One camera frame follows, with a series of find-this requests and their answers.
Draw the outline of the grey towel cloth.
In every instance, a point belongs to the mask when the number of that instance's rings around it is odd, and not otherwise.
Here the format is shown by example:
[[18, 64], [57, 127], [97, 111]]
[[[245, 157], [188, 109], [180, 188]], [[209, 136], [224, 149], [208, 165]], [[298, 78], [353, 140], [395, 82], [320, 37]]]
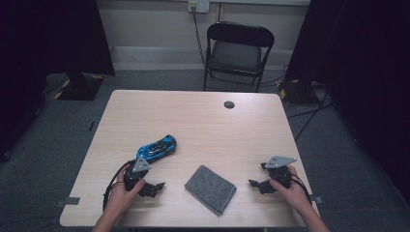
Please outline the grey towel cloth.
[[224, 213], [237, 190], [235, 185], [205, 165], [196, 169], [185, 188], [218, 216]]

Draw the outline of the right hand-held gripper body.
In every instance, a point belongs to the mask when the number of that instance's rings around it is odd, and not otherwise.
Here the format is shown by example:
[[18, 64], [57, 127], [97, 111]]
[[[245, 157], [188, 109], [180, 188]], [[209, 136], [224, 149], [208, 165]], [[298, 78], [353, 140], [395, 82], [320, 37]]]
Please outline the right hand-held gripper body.
[[295, 162], [296, 159], [271, 156], [267, 162], [261, 162], [260, 165], [263, 169], [267, 170], [269, 176], [283, 185], [285, 188], [290, 188], [291, 172], [287, 167], [287, 164]]

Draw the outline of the black stand base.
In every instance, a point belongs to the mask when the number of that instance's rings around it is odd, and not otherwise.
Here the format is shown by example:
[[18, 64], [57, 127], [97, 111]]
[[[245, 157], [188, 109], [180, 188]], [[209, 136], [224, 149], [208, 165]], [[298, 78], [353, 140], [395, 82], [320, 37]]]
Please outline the black stand base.
[[278, 92], [280, 98], [291, 104], [319, 104], [310, 84], [304, 84], [298, 79], [291, 81], [281, 81], [278, 83]]
[[92, 101], [100, 90], [104, 78], [96, 74], [69, 72], [69, 79], [63, 84], [54, 99], [60, 101]]

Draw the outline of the person's left hand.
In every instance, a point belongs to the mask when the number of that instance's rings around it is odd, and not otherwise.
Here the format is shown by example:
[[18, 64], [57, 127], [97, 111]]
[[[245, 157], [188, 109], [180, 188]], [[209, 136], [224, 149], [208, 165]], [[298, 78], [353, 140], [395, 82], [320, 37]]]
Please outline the person's left hand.
[[124, 174], [128, 168], [129, 166], [126, 165], [118, 174], [117, 181], [111, 189], [107, 204], [103, 210], [105, 214], [108, 214], [111, 217], [119, 217], [122, 215], [145, 185], [145, 180], [141, 179], [131, 190], [126, 190]]

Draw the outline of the black folding chair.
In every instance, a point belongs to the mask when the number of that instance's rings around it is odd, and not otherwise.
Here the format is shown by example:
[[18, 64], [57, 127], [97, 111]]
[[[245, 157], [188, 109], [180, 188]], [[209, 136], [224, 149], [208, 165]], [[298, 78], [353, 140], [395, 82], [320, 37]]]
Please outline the black folding chair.
[[219, 21], [207, 29], [203, 90], [213, 72], [252, 77], [259, 91], [275, 36], [265, 27]]

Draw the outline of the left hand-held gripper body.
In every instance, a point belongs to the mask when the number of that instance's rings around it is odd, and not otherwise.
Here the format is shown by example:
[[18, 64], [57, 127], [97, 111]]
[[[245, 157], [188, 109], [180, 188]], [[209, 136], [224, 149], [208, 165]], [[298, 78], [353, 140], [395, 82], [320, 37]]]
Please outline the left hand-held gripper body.
[[151, 164], [143, 157], [133, 159], [124, 174], [125, 189], [130, 191], [136, 183], [145, 177], [151, 169]]

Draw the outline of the blue toy car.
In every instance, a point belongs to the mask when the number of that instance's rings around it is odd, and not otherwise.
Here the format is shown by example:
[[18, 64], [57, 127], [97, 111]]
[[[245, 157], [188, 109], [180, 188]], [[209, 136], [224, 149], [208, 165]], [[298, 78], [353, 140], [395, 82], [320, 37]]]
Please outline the blue toy car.
[[136, 153], [137, 158], [145, 158], [149, 163], [172, 155], [176, 151], [177, 141], [168, 134], [164, 138], [140, 147]]

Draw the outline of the person's right hand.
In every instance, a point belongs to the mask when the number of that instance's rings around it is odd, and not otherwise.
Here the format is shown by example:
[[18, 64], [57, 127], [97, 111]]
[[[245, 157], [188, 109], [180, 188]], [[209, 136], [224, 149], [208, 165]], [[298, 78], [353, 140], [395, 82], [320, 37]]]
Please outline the person's right hand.
[[292, 183], [290, 188], [285, 188], [276, 180], [271, 179], [270, 185], [278, 191], [286, 200], [286, 202], [300, 215], [304, 216], [308, 212], [314, 212], [303, 188], [295, 183]]

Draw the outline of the black curtain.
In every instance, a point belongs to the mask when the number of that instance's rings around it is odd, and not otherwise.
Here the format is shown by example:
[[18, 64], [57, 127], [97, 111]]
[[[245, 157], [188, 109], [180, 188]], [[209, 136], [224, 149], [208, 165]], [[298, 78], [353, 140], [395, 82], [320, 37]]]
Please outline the black curtain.
[[410, 204], [410, 0], [310, 0], [286, 78], [330, 86]]
[[115, 74], [97, 0], [0, 0], [0, 162], [52, 73]]

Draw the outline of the white wall socket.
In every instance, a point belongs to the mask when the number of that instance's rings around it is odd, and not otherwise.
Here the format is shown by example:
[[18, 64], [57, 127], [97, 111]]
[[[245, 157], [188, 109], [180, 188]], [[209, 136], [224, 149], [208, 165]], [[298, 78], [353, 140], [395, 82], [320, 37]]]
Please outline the white wall socket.
[[188, 11], [190, 13], [207, 14], [210, 11], [209, 0], [189, 0]]

